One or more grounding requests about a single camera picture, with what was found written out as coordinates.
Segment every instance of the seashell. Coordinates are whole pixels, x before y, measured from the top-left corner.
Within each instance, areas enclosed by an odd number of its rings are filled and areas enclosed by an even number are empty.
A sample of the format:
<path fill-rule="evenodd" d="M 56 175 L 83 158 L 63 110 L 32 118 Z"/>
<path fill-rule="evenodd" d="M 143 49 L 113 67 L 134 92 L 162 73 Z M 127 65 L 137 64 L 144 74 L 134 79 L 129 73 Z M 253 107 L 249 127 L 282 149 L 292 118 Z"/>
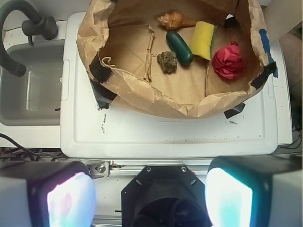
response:
<path fill-rule="evenodd" d="M 157 18 L 161 25 L 165 26 L 166 30 L 174 30 L 178 27 L 195 26 L 197 21 L 191 20 L 180 14 L 179 12 L 172 12 L 171 14 L 164 14 Z"/>

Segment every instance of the blue tape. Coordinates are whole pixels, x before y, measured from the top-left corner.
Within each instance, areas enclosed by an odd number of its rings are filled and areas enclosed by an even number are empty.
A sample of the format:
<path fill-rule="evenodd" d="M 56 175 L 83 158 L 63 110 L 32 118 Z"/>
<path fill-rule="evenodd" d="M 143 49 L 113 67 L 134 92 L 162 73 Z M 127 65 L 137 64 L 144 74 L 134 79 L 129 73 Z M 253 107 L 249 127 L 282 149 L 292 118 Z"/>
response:
<path fill-rule="evenodd" d="M 269 39 L 267 37 L 267 30 L 260 29 L 259 34 L 261 36 L 261 41 L 263 43 L 263 48 L 264 48 L 265 52 L 268 54 L 269 63 L 275 62 L 274 59 L 271 56 L 271 53 L 270 53 L 270 45 L 269 45 Z M 275 78 L 278 78 L 278 69 L 273 73 L 273 75 L 274 75 Z"/>

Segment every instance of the rock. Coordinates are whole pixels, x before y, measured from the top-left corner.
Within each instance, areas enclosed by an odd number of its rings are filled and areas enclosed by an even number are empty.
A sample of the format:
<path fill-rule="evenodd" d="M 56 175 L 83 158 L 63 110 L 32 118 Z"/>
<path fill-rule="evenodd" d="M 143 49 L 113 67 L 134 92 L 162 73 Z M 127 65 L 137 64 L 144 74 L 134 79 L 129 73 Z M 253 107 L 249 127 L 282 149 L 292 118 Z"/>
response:
<path fill-rule="evenodd" d="M 177 56 L 173 51 L 165 51 L 158 54 L 157 61 L 159 62 L 163 72 L 171 73 L 177 69 Z"/>

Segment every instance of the screw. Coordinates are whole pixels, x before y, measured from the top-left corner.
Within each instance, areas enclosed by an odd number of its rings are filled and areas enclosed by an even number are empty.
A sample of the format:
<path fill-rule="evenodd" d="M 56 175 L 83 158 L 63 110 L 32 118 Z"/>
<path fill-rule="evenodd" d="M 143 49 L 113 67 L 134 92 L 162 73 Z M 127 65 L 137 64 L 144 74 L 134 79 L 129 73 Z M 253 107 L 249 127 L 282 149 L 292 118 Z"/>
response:
<path fill-rule="evenodd" d="M 100 164 L 96 167 L 96 170 L 99 172 L 99 173 L 104 173 L 105 171 L 105 165 L 104 164 Z"/>
<path fill-rule="evenodd" d="M 186 172 L 186 168 L 183 166 L 183 167 L 181 167 L 181 172 L 182 173 L 185 173 Z"/>

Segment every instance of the yellow sponge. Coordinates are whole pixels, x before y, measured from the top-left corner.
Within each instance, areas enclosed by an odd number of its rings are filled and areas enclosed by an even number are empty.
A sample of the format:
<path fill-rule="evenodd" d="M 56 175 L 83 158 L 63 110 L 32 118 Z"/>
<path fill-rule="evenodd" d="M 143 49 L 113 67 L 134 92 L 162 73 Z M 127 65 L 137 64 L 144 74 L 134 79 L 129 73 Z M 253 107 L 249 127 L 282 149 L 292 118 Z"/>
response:
<path fill-rule="evenodd" d="M 216 26 L 204 21 L 197 22 L 189 44 L 191 52 L 210 61 L 215 31 Z"/>

